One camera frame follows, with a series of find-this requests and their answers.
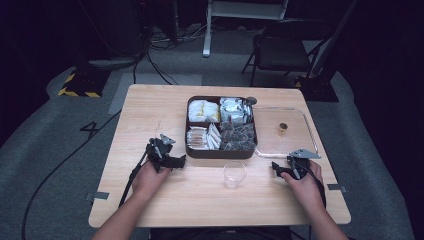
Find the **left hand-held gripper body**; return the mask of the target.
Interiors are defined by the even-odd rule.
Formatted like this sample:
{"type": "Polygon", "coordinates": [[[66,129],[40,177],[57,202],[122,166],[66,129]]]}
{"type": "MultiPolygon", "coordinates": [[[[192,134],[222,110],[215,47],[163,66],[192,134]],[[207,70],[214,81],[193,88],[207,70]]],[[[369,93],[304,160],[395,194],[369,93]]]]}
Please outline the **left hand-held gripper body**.
{"type": "Polygon", "coordinates": [[[173,168],[173,158],[169,155],[175,141],[164,134],[159,138],[151,138],[147,145],[148,160],[159,172],[162,168],[173,168]]]}

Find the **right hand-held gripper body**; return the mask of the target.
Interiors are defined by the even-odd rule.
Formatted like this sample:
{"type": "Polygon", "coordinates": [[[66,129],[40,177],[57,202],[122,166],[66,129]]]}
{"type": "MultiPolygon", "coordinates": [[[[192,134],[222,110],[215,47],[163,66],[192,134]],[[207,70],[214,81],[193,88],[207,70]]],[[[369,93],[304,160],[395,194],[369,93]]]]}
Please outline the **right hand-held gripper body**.
{"type": "Polygon", "coordinates": [[[300,180],[308,173],[310,160],[320,158],[321,156],[318,153],[301,148],[290,152],[287,156],[287,162],[293,172],[293,177],[300,180]]]}

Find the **person's right hand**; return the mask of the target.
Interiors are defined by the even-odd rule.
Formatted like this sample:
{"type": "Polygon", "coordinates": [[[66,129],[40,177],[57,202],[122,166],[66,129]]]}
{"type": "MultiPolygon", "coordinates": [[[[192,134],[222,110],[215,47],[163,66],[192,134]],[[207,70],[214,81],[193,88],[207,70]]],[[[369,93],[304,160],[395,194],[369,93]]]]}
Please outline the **person's right hand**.
{"type": "Polygon", "coordinates": [[[323,182],[321,167],[314,161],[310,162],[312,174],[307,174],[300,180],[293,179],[288,173],[282,173],[281,176],[291,188],[296,200],[304,210],[312,207],[324,207],[320,184],[323,182]]]}

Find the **person's left hand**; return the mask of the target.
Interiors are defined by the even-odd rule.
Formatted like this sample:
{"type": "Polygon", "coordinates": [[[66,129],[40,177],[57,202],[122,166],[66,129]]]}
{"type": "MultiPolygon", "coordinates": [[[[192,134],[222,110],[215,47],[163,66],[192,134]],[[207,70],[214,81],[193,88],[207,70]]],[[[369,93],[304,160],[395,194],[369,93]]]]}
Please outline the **person's left hand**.
{"type": "Polygon", "coordinates": [[[171,168],[164,168],[157,172],[152,163],[146,162],[133,180],[132,195],[137,199],[150,200],[171,171],[171,168]]]}

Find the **clear box lid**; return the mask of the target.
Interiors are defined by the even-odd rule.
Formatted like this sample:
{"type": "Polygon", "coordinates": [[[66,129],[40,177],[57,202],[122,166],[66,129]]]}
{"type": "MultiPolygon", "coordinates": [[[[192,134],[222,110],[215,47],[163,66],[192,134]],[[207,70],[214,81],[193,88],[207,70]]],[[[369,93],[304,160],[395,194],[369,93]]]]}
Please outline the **clear box lid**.
{"type": "Polygon", "coordinates": [[[258,156],[320,158],[311,126],[302,110],[255,106],[253,115],[258,141],[255,153],[258,156]]]}

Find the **row of white stick packets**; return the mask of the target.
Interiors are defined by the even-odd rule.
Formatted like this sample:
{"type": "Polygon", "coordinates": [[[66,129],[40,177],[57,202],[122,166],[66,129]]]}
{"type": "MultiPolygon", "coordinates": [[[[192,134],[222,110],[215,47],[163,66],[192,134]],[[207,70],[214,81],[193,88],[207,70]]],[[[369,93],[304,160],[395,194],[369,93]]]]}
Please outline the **row of white stick packets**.
{"type": "Polygon", "coordinates": [[[194,150],[219,150],[221,135],[214,124],[208,127],[190,126],[186,133],[186,142],[194,150]]]}

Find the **dark brown compartment box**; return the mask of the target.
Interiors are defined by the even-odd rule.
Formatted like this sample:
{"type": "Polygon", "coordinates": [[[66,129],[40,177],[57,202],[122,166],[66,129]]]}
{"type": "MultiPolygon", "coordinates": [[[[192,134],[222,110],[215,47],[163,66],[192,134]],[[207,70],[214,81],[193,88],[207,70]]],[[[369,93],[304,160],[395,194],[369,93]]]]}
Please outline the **dark brown compartment box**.
{"type": "MultiPolygon", "coordinates": [[[[187,117],[186,117],[186,128],[185,128],[185,147],[186,152],[190,157],[193,158],[206,158],[206,159],[221,159],[221,158],[227,158],[227,159],[248,159],[253,155],[254,150],[250,151],[226,151],[222,150],[221,148],[219,150],[194,150],[188,147],[186,142],[186,133],[189,130],[190,126],[201,126],[201,127],[208,127],[210,124],[214,124],[218,131],[220,130],[220,124],[221,121],[221,115],[220,120],[218,122],[212,123],[212,122],[190,122],[188,118],[188,107],[189,104],[194,100],[207,100],[209,102],[217,103],[219,106],[219,113],[220,113],[220,99],[222,97],[234,97],[234,96],[193,96],[191,97],[187,102],[187,117]]],[[[255,122],[254,122],[254,115],[251,122],[254,125],[254,130],[256,134],[256,128],[255,128],[255,122]]]]}

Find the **clear plastic cup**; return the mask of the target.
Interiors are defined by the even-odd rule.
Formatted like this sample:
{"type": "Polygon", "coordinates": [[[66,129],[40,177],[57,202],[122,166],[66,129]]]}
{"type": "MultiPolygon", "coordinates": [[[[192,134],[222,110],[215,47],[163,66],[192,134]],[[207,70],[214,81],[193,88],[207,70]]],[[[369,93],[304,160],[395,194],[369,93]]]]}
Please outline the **clear plastic cup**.
{"type": "Polygon", "coordinates": [[[229,190],[239,187],[241,182],[247,176],[245,165],[239,161],[231,161],[224,165],[223,168],[224,186],[229,190]]]}

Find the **pile of dark tea bags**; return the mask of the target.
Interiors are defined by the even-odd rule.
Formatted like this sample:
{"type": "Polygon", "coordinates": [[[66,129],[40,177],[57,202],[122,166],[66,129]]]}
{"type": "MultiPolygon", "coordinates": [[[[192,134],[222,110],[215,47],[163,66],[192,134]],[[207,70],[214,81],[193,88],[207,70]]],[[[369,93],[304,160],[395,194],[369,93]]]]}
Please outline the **pile of dark tea bags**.
{"type": "Polygon", "coordinates": [[[222,150],[250,151],[256,148],[256,134],[252,123],[232,124],[230,122],[222,122],[220,130],[220,148],[222,150]]]}

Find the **pile of silver sachets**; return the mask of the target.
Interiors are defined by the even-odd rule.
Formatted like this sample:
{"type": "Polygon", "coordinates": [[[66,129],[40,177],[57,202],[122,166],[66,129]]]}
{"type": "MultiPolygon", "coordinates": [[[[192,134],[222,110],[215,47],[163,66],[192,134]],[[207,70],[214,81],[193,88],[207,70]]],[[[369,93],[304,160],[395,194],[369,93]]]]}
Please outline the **pile of silver sachets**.
{"type": "Polygon", "coordinates": [[[235,124],[251,123],[253,119],[252,105],[245,98],[222,97],[220,99],[220,115],[222,122],[235,124]]]}

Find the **black stand with base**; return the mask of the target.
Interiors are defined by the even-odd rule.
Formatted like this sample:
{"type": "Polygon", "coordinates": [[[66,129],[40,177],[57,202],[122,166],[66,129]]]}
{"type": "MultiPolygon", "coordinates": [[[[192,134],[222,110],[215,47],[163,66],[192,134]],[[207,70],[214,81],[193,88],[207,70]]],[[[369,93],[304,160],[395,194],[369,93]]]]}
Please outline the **black stand with base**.
{"type": "Polygon", "coordinates": [[[331,80],[341,63],[342,47],[339,37],[358,0],[313,1],[314,3],[307,6],[309,15],[328,20],[334,27],[334,33],[323,45],[318,61],[312,69],[312,77],[300,78],[297,83],[307,101],[338,102],[331,80]]]}

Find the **person's dark clothing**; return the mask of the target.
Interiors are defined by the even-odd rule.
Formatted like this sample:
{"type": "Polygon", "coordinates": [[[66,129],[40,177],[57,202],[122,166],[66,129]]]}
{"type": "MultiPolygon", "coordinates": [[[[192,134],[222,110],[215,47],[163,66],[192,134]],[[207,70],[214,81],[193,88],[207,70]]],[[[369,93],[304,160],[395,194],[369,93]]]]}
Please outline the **person's dark clothing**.
{"type": "Polygon", "coordinates": [[[292,240],[289,227],[151,228],[149,240],[292,240]]]}

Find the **black yellow striped stand base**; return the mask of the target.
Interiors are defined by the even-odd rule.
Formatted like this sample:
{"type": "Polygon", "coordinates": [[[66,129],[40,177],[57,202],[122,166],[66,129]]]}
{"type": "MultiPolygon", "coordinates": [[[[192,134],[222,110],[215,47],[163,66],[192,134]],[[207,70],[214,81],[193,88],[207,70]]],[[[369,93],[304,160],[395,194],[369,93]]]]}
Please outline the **black yellow striped stand base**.
{"type": "Polygon", "coordinates": [[[64,81],[58,95],[100,98],[110,74],[110,70],[80,71],[74,68],[64,81]]]}

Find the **black folding chair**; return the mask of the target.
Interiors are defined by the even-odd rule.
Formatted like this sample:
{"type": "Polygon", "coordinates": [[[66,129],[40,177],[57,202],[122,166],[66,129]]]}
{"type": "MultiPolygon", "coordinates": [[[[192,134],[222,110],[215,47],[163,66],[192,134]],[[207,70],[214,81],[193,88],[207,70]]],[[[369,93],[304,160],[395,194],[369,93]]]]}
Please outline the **black folding chair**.
{"type": "Polygon", "coordinates": [[[334,26],[326,20],[288,18],[267,25],[253,38],[253,50],[242,72],[251,66],[250,85],[256,70],[304,72],[311,75],[321,47],[333,36],[334,26]]]}

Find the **white desk leg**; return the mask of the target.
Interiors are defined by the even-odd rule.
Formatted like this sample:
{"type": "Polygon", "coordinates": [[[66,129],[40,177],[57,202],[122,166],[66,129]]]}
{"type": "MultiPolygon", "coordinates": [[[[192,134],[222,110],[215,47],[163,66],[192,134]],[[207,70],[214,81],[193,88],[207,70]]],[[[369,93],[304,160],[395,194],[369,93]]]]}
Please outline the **white desk leg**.
{"type": "Polygon", "coordinates": [[[225,0],[208,0],[206,10],[206,35],[202,55],[208,58],[211,54],[212,18],[230,17],[260,20],[281,20],[284,18],[289,0],[278,3],[247,3],[225,0]]]}

